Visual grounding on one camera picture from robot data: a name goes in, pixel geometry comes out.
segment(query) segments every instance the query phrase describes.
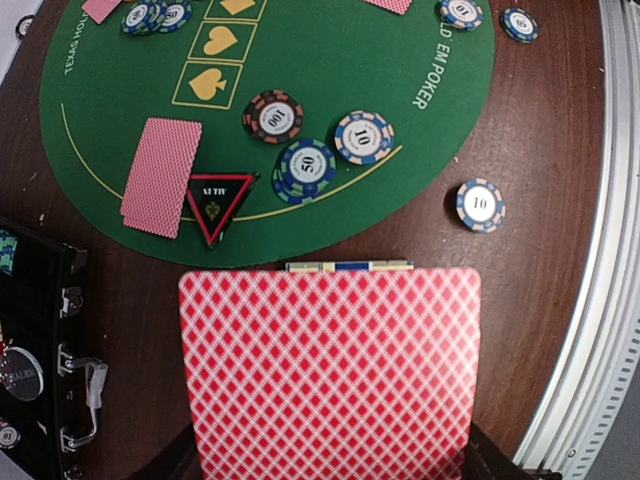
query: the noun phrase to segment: yellow curved line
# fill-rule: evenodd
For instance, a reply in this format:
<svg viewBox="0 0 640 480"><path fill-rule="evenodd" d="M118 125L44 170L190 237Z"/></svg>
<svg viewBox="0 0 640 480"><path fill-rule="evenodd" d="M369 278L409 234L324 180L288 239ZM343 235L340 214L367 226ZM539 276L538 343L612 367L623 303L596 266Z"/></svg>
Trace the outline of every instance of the yellow curved line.
<svg viewBox="0 0 640 480"><path fill-rule="evenodd" d="M69 124L67 123L67 114L64 111L64 103L60 104L60 108L62 109L62 121L64 122L64 128L67 131L67 137L69 137L69 141L71 142L71 146L73 147L73 151L76 152L76 155L78 156L78 159L80 160L80 162L82 162L82 165L84 165L84 168L87 169L87 172L89 172L89 174L93 177L93 179L96 182L98 182L100 185L102 185L102 188L104 188L109 193L111 193L111 195L114 195L117 198L119 198L120 200L122 200L124 197L122 195L120 195L118 192L116 192L114 189L112 189L109 185L104 183L100 179L100 177L98 177L94 173L94 171L91 170L91 168L89 168L89 165L87 165L87 162L84 161L84 158L82 158L82 155L80 155L80 152L78 151L78 147L76 147L76 143L73 141L73 138L71 138L71 132L69 131Z"/></svg>
<svg viewBox="0 0 640 480"><path fill-rule="evenodd" d="M71 143L71 146L73 147L73 151L76 153L76 156L78 157L78 160L80 160L80 163L82 163L82 165L87 170L87 172L89 172L89 174L93 177L93 179L96 182L98 182L102 186L102 188L104 188L106 191L111 193L116 198L122 200L124 197L122 195L120 195L118 192L116 192L115 190L113 190L109 185L104 183L100 179L100 177L98 177L98 175L96 175L95 172L93 170L91 170L91 168L89 167L87 162L85 162L84 158L82 158L82 155L80 155L80 152L78 151L78 147L76 147L76 144L73 141L73 137L71 136L71 131L69 130L69 124L67 123L67 114L66 114L65 109L64 109L64 103L60 104L60 108L62 110L62 120L64 122L64 128L67 131L67 137L69 138L69 142ZM330 190L329 192L327 192L327 193L325 193L323 195L320 195L313 202L308 203L306 205L311 205L313 203L317 203L317 202L320 202L322 200L326 200L327 198L329 198L329 197L331 197L331 196L333 196L333 195L335 195L337 193L340 193L341 191L345 190L346 188L350 187L351 185L359 182L360 180L362 180L366 176L371 175L373 172L375 172L380 167L385 165L389 160L391 160L398 153L400 153L402 151L402 149L403 149L402 145L396 147L395 150L393 150L393 152L391 152L382 161L376 163L373 167L369 168L368 170L366 170L365 172L361 173L357 177L349 180L347 183L345 183L343 185L340 185L339 187L337 187L337 188L335 188L333 190ZM274 217L276 215L282 215L284 213L293 212L294 210L298 210L299 208L302 208L302 207L304 207L306 205L295 205L295 206L291 206L291 207L281 208L280 210L274 210L272 212L259 213L257 215L249 215L249 216L246 216L246 217L236 217L236 218L233 219L233 221L234 222L249 222L249 221L252 221L252 220L262 220L263 218L269 218L269 217ZM181 217L181 220L185 221L185 222L195 222L196 221L196 219L192 218L192 217Z"/></svg>

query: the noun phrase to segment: red triangle dealer button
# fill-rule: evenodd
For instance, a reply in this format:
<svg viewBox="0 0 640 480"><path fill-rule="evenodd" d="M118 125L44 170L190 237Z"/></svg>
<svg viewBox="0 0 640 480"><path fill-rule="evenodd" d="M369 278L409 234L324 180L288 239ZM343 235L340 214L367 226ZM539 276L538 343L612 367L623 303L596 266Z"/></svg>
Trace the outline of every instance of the red triangle dealer button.
<svg viewBox="0 0 640 480"><path fill-rule="evenodd" d="M259 178L257 173L191 175L187 200L209 247L222 240Z"/></svg>

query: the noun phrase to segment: brown wooden surface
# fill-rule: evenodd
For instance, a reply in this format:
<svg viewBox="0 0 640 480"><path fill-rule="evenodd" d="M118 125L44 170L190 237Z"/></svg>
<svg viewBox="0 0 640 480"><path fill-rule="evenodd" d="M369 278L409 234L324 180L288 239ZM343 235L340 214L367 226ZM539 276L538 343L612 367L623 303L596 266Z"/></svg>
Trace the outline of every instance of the brown wooden surface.
<svg viewBox="0 0 640 480"><path fill-rule="evenodd" d="M492 2L491 95L456 161L395 215L306 257L477 268L483 339L474 419L509 455L545 390L581 282L598 193L604 97L597 2L518 5L537 18L541 36L534 45L508 39L497 25L511 2ZM119 480L190 420L176 292L186 269L98 233L55 181L40 137L39 86L65 6L45 0L0 87L0 213L91 252L89 347L111 370L103 429L85 449L83 469L88 479ZM491 235L461 228L445 202L447 192L477 176L495 182L507 202L506 225Z"/></svg>

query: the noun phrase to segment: green felt table layout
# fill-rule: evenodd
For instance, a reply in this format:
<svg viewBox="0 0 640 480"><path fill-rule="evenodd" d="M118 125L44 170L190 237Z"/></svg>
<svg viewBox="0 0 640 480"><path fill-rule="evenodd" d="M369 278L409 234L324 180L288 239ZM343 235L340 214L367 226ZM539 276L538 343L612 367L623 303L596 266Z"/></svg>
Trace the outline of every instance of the green felt table layout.
<svg viewBox="0 0 640 480"><path fill-rule="evenodd" d="M42 79L49 162L67 197L96 228L172 262L218 268L273 262L373 226L447 166L491 84L491 15L478 29L460 32L441 23L430 1L414 1L405 16L364 0L194 1L180 30L149 36L121 31L130 4L96 25L83 3L71 0ZM490 12L486 0L479 4ZM291 207L270 180L286 145L261 143L242 125L248 102L271 89L303 106L297 139L333 148L336 124L361 109L393 124L394 150L369 167L336 152L332 183L314 203ZM202 123L193 173L262 176L215 250L205 246L186 204L176 240L123 226L122 195L149 117Z"/></svg>

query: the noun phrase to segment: silver metal rail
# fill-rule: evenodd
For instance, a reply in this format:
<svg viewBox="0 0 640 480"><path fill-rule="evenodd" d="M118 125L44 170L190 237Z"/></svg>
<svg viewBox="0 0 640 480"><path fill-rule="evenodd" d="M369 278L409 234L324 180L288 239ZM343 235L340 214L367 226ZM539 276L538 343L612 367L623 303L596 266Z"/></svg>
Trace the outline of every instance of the silver metal rail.
<svg viewBox="0 0 640 480"><path fill-rule="evenodd" d="M600 0L605 119L591 247L564 346L515 462L585 478L640 359L640 8Z"/></svg>

